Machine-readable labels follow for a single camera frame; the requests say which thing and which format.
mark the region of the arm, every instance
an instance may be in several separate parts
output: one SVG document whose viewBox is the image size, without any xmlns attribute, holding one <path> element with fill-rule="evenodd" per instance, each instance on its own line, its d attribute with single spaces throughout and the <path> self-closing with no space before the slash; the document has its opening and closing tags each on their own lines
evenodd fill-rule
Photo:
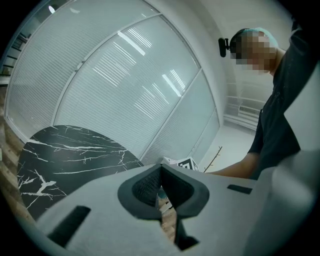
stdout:
<svg viewBox="0 0 320 256">
<path fill-rule="evenodd" d="M 248 153 L 240 162 L 236 162 L 235 164 L 230 165 L 222 170 L 208 173 L 214 175 L 247 179 L 256 169 L 258 161 L 258 153 Z"/>
<path fill-rule="evenodd" d="M 253 174 L 258 166 L 260 152 L 264 146 L 264 133 L 261 125 L 261 113 L 262 111 L 260 111 L 252 146 L 246 156 L 240 162 L 237 162 L 219 171 L 208 172 L 209 174 L 245 179 L 249 178 Z"/>
</svg>

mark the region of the air vent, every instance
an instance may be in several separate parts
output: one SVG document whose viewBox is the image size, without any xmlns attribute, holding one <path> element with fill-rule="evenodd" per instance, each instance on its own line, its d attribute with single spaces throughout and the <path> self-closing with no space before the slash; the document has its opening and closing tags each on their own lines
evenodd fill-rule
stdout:
<svg viewBox="0 0 320 256">
<path fill-rule="evenodd" d="M 260 110 L 247 107 L 247 106 L 239 106 L 239 114 L 259 118 Z"/>
</svg>

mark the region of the black shirt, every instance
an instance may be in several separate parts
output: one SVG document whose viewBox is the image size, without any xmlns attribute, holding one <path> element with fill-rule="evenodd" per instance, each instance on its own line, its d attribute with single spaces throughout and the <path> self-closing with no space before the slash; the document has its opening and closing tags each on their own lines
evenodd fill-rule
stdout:
<svg viewBox="0 0 320 256">
<path fill-rule="evenodd" d="M 253 180 L 257 180 L 264 169 L 277 166 L 281 160 L 300 150 L 284 112 L 310 78 L 316 58 L 300 28 L 292 31 L 289 42 L 290 47 L 273 77 L 272 95 L 260 111 L 256 134 L 248 152 L 260 154 L 258 166 L 250 177 Z"/>
</svg>

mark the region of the man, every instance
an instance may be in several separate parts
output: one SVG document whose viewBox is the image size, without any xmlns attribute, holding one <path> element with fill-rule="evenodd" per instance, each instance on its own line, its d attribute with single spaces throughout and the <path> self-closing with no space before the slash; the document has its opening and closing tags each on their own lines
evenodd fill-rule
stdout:
<svg viewBox="0 0 320 256">
<path fill-rule="evenodd" d="M 230 40 L 230 53 L 237 64 L 273 76 L 273 92 L 260 111 L 256 134 L 244 159 L 211 174 L 257 180 L 261 171 L 300 150 L 284 112 L 308 81 L 317 60 L 296 23 L 286 52 L 267 34 L 263 29 L 245 28 Z"/>
</svg>

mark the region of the twig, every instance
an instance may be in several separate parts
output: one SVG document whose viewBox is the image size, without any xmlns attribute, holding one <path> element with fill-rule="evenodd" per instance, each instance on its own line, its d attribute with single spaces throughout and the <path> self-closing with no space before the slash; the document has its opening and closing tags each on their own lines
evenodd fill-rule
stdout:
<svg viewBox="0 0 320 256">
<path fill-rule="evenodd" d="M 213 158 L 213 160 L 211 161 L 211 163 L 208 165 L 208 167 L 204 169 L 204 173 L 208 170 L 208 168 L 211 166 L 211 164 L 212 164 L 213 161 L 217 158 L 217 156 L 220 156 L 219 153 L 220 153 L 221 149 L 222 149 L 222 146 L 219 146 L 218 152 L 216 153 L 215 157 Z"/>
</svg>

